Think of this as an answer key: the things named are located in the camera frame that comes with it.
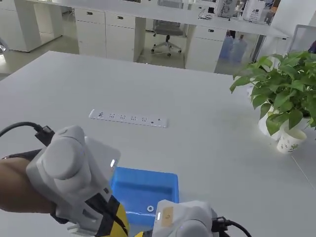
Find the orange label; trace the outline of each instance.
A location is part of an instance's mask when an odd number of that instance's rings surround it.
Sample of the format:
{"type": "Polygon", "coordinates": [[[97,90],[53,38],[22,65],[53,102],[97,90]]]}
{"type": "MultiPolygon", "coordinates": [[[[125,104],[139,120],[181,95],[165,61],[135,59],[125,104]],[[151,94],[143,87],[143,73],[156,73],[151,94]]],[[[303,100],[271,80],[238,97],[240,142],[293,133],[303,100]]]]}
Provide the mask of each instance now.
{"type": "Polygon", "coordinates": [[[173,206],[166,207],[162,211],[161,226],[162,227],[169,227],[169,226],[171,226],[172,221],[173,221],[173,206]]]}

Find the small paper cup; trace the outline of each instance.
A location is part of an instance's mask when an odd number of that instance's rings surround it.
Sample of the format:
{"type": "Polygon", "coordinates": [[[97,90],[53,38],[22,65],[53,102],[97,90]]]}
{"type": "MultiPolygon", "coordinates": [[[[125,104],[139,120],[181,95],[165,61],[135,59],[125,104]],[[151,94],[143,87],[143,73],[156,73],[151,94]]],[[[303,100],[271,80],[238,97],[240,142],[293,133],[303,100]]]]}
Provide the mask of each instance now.
{"type": "Polygon", "coordinates": [[[281,132],[281,138],[276,148],[283,154],[291,154],[306,138],[307,136],[303,131],[296,128],[289,130],[288,127],[285,127],[281,132]]]}

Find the table surface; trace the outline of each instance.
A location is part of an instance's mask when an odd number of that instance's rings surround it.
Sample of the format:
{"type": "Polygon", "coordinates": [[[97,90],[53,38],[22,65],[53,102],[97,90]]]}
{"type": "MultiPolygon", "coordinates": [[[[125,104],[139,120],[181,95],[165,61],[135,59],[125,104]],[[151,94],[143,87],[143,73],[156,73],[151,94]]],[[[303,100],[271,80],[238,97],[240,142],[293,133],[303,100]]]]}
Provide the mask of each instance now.
{"type": "Polygon", "coordinates": [[[198,19],[198,11],[177,9],[164,6],[150,7],[136,2],[123,0],[29,0],[47,4],[56,4],[73,8],[110,11],[118,14],[131,15],[143,18],[180,22],[183,24],[214,27],[234,30],[250,34],[266,35],[279,38],[288,36],[281,31],[268,26],[247,21],[231,20],[214,16],[212,20],[198,19]]]}
{"type": "MultiPolygon", "coordinates": [[[[316,233],[316,192],[290,156],[258,129],[232,77],[48,52],[0,82],[0,126],[32,121],[86,135],[121,151],[119,166],[178,175],[180,201],[206,200],[252,236],[316,233]],[[168,128],[88,118],[92,109],[169,119],[168,128]]],[[[0,156],[42,147],[30,128],[1,137],[0,156]]],[[[0,211],[2,237],[68,237],[43,214],[0,211]]],[[[231,227],[232,237],[243,237],[231,227]]]]}

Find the human hand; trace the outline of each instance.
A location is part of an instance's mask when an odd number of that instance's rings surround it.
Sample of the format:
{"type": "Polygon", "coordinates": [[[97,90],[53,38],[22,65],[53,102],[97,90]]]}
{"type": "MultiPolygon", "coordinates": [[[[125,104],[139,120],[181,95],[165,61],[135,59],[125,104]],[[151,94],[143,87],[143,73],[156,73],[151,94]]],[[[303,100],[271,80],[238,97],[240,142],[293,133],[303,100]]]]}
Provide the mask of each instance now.
{"type": "Polygon", "coordinates": [[[53,213],[55,205],[40,195],[26,174],[24,158],[0,160],[0,209],[9,212],[53,213]]]}

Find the led light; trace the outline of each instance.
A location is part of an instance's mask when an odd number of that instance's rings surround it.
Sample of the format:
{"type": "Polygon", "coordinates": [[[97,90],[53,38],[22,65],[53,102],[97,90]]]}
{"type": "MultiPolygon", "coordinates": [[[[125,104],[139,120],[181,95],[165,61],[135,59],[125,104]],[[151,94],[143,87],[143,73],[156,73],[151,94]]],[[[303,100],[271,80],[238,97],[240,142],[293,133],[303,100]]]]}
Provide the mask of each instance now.
{"type": "Polygon", "coordinates": [[[115,159],[111,161],[111,167],[113,167],[114,163],[115,163],[115,159]]]}

